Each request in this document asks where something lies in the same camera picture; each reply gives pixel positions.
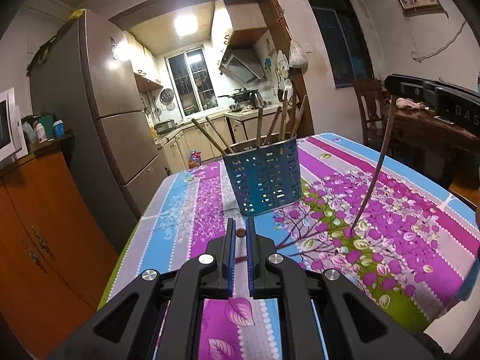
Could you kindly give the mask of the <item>wooden dining chair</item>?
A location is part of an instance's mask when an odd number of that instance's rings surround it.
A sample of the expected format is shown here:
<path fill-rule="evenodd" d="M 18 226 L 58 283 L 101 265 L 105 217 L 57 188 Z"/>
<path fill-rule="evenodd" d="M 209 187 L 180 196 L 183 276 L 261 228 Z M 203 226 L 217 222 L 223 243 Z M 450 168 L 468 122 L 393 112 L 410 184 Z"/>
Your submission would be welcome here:
<path fill-rule="evenodd" d="M 380 150 L 386 131 L 387 100 L 380 80 L 353 82 L 360 110 L 363 145 Z"/>

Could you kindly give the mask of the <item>grey refrigerator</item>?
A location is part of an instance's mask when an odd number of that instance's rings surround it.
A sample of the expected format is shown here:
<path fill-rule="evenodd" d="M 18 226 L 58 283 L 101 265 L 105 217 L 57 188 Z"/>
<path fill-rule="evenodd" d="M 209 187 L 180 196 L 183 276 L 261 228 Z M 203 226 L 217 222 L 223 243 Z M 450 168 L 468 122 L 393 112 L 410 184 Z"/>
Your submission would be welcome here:
<path fill-rule="evenodd" d="M 166 178 L 128 42 L 91 10 L 70 19 L 28 68 L 32 110 L 75 134 L 70 169 L 97 225 L 121 251 Z"/>

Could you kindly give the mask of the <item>kitchen counter cabinets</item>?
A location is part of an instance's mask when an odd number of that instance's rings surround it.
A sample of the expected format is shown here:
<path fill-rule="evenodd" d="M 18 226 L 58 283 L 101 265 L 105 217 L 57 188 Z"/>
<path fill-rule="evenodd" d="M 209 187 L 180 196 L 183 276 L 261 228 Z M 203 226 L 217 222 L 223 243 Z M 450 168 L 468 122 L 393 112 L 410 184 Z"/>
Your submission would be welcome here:
<path fill-rule="evenodd" d="M 208 117 L 214 120 L 215 125 L 226 136 L 231 147 L 234 147 L 244 141 L 256 139 L 257 116 L 257 110 L 248 110 L 242 112 L 222 111 Z M 218 135 L 208 124 L 206 117 L 199 118 L 198 122 L 227 152 Z M 202 164 L 222 156 L 191 120 L 187 120 L 171 132 L 157 137 L 155 144 L 168 175 L 189 169 L 191 151 L 200 153 Z"/>

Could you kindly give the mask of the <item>orange wooden cabinet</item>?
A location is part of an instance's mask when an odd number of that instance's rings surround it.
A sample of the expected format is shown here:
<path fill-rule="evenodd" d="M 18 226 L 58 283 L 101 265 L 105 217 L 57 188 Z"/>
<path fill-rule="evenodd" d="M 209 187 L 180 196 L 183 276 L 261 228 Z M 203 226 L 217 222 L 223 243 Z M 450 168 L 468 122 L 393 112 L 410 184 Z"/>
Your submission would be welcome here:
<path fill-rule="evenodd" d="M 64 159 L 72 140 L 1 170 L 1 316 L 39 359 L 95 313 L 118 258 Z"/>

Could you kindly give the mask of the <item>steel range hood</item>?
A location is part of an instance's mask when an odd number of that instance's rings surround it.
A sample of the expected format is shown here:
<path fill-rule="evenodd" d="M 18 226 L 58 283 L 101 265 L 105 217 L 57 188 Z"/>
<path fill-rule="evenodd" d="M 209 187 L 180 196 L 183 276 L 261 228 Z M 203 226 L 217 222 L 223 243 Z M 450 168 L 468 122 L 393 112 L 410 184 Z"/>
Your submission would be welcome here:
<path fill-rule="evenodd" d="M 253 49 L 227 49 L 220 61 L 220 72 L 244 87 L 261 83 L 265 74 Z"/>

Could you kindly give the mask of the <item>dark window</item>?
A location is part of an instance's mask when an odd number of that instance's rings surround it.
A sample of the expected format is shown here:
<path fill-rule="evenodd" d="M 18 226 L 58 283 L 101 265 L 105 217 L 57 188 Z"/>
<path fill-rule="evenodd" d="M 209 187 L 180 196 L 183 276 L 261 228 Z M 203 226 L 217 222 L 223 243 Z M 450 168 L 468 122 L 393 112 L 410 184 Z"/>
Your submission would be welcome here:
<path fill-rule="evenodd" d="M 374 69 L 350 0 L 308 0 L 325 44 L 335 87 L 374 77 Z"/>

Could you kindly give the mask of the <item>black wok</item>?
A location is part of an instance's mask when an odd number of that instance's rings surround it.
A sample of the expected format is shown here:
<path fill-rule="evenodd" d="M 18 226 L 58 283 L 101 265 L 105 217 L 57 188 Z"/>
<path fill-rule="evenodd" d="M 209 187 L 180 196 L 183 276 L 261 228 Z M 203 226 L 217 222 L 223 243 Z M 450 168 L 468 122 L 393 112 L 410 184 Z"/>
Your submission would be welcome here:
<path fill-rule="evenodd" d="M 240 103 L 240 102 L 254 103 L 256 101 L 255 96 L 257 93 L 258 93 L 257 89 L 239 88 L 236 93 L 230 94 L 230 95 L 220 95 L 220 98 L 231 98 L 236 103 Z"/>

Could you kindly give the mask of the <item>white plastic bag hanging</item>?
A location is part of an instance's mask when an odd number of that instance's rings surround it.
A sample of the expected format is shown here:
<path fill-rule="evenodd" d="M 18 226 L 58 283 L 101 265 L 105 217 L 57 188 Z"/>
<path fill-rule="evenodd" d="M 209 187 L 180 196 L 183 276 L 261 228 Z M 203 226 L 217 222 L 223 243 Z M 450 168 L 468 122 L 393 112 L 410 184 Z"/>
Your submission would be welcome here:
<path fill-rule="evenodd" d="M 293 39 L 289 43 L 289 66 L 291 68 L 303 68 L 308 65 L 308 58 L 300 44 Z"/>

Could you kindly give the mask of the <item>floral striped tablecloth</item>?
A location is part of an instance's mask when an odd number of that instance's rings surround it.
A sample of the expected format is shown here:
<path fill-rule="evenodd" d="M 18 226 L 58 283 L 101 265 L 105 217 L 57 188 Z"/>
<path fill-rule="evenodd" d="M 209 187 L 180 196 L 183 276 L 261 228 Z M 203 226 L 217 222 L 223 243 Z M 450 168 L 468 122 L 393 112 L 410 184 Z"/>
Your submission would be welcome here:
<path fill-rule="evenodd" d="M 392 319 L 423 332 L 469 299 L 479 277 L 473 211 L 446 189 L 387 158 L 322 133 L 298 142 L 302 197 L 255 219 L 277 252 L 315 272 L 340 271 Z M 203 254 L 229 219 L 245 224 L 222 161 L 167 177 L 145 209 L 103 294 L 147 269 L 174 271 Z"/>

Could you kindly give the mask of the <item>blue perforated utensil holder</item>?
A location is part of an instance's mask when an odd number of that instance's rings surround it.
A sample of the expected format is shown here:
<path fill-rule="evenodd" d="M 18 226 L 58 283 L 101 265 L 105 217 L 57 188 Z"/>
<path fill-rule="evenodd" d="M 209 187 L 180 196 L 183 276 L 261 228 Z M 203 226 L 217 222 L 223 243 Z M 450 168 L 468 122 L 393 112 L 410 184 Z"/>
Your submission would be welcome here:
<path fill-rule="evenodd" d="M 261 215 L 298 202 L 302 185 L 294 137 L 279 141 L 275 134 L 268 145 L 257 147 L 252 139 L 233 148 L 223 161 L 242 215 Z"/>

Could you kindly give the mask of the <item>wooden chopstick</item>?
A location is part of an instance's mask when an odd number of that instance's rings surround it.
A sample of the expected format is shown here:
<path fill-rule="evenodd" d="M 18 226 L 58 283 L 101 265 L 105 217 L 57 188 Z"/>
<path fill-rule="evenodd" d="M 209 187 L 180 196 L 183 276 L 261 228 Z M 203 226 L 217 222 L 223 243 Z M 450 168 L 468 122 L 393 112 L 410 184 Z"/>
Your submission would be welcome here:
<path fill-rule="evenodd" d="M 297 96 L 296 96 L 296 93 L 293 93 L 289 100 L 289 122 L 288 122 L 288 128 L 286 130 L 289 137 L 291 137 L 291 133 L 295 127 L 296 103 L 297 103 Z"/>
<path fill-rule="evenodd" d="M 262 123 L 263 123 L 263 108 L 258 108 L 258 116 L 257 116 L 257 125 L 256 125 L 256 148 L 258 149 L 261 146 L 261 131 L 262 131 Z"/>
<path fill-rule="evenodd" d="M 225 150 L 215 141 L 215 139 L 206 131 L 206 129 L 196 119 L 191 119 L 191 122 L 202 133 L 202 135 L 204 135 L 205 138 L 207 138 L 208 141 L 210 141 L 210 143 L 214 145 L 214 147 L 221 153 L 222 156 L 226 155 Z"/>
<path fill-rule="evenodd" d="M 287 94 L 287 90 L 285 89 L 283 92 L 283 100 L 282 100 L 282 108 L 281 108 L 281 123 L 280 123 L 278 141 L 285 140 L 287 108 L 288 108 L 288 94 Z"/>
<path fill-rule="evenodd" d="M 226 151 L 228 153 L 233 153 L 233 149 L 231 147 L 231 145 L 229 144 L 229 142 L 226 140 L 226 136 L 222 134 L 221 130 L 219 130 L 217 128 L 217 126 L 215 125 L 215 122 L 214 120 L 212 120 L 211 118 L 209 118 L 208 116 L 206 117 L 206 120 L 208 122 L 208 124 L 211 126 L 212 130 L 216 133 L 216 135 L 218 135 L 219 139 L 222 141 L 223 145 L 225 146 L 226 148 Z"/>
<path fill-rule="evenodd" d="M 377 165 L 376 165 L 376 168 L 375 168 L 375 172 L 373 174 L 373 177 L 372 177 L 372 180 L 370 182 L 370 185 L 368 186 L 368 191 L 363 199 L 363 202 L 360 206 L 360 209 L 350 227 L 350 229 L 352 231 L 355 230 L 355 227 L 357 225 L 357 223 L 359 222 L 360 220 L 360 217 L 362 216 L 365 208 L 366 208 L 366 205 L 368 204 L 368 201 L 370 200 L 371 198 L 371 195 L 374 191 L 374 187 L 375 187 L 375 184 L 377 183 L 377 179 L 379 177 L 379 174 L 380 174 L 380 171 L 383 167 L 383 162 L 384 162 L 384 158 L 386 156 L 386 153 L 387 153 L 387 149 L 388 149 L 388 146 L 389 146 L 389 142 L 390 142 L 390 139 L 391 139 L 391 132 L 392 132 L 392 129 L 393 129 L 393 124 L 394 124 L 394 119 L 395 119 L 395 115 L 398 111 L 398 107 L 396 105 L 396 100 L 397 100 L 397 96 L 392 96 L 391 98 L 391 102 L 390 102 L 390 107 L 389 107 L 389 113 L 388 113 L 388 118 L 387 118 L 387 123 L 386 123 L 386 128 L 385 128 L 385 135 L 384 135 L 384 139 L 383 139 L 383 142 L 382 142 L 382 148 L 381 148 L 381 151 L 380 151 L 380 155 L 379 155 L 379 158 L 378 158 L 378 161 L 377 161 Z"/>
<path fill-rule="evenodd" d="M 278 121 L 278 118 L 281 114 L 281 111 L 282 111 L 282 107 L 281 106 L 278 106 L 277 109 L 276 109 L 276 112 L 273 116 L 273 119 L 272 119 L 272 123 L 270 124 L 270 127 L 268 129 L 268 133 L 265 137 L 265 139 L 263 140 L 263 143 L 262 143 L 262 146 L 267 146 L 267 144 L 269 143 L 269 140 L 272 136 L 272 133 L 273 133 L 273 130 L 275 129 L 275 126 L 277 124 L 277 121 Z"/>
<path fill-rule="evenodd" d="M 297 133 L 298 133 L 298 130 L 299 130 L 299 125 L 300 125 L 300 122 L 303 118 L 304 109 L 305 109 L 307 103 L 308 103 L 308 96 L 305 94 L 304 97 L 303 97 L 303 100 L 301 102 L 299 111 L 298 111 L 298 117 L 295 119 L 295 124 L 294 124 L 294 127 L 292 128 L 290 138 L 294 138 L 294 137 L 297 136 Z"/>

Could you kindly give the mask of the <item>pink cloth on table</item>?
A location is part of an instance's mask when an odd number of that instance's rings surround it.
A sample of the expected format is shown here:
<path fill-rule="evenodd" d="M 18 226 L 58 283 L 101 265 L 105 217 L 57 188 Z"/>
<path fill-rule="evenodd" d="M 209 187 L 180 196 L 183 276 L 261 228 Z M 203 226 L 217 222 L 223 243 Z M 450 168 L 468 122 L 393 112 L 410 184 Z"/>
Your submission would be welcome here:
<path fill-rule="evenodd" d="M 414 100 L 407 99 L 404 97 L 398 97 L 395 101 L 397 108 L 400 110 L 422 110 L 425 108 L 425 104 L 423 102 L 414 102 Z"/>

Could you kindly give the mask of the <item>dark wooden dining table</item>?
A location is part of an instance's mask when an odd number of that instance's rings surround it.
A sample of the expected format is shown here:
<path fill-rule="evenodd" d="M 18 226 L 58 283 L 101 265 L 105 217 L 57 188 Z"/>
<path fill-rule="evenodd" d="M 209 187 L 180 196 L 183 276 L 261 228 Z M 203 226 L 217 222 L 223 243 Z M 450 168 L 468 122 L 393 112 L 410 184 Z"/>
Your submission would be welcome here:
<path fill-rule="evenodd" d="M 394 137 L 412 151 L 414 168 L 476 205 L 479 200 L 479 138 L 435 119 L 425 110 L 399 110 Z"/>

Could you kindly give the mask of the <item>kitchen window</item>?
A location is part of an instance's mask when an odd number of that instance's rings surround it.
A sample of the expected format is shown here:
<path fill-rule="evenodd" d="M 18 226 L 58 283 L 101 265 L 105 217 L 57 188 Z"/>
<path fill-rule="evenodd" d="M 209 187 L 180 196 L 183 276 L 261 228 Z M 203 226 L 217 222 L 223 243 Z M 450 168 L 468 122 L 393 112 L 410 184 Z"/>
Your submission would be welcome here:
<path fill-rule="evenodd" d="M 167 58 L 167 65 L 183 116 L 218 107 L 201 48 L 171 56 Z"/>

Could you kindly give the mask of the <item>white microwave oven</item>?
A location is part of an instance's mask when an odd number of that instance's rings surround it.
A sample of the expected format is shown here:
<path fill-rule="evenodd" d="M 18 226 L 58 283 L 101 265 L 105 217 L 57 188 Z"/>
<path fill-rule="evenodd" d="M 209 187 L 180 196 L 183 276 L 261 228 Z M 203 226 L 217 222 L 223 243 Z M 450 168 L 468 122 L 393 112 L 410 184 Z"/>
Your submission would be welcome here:
<path fill-rule="evenodd" d="M 1 93 L 0 117 L 0 161 L 4 168 L 28 154 L 14 88 Z"/>

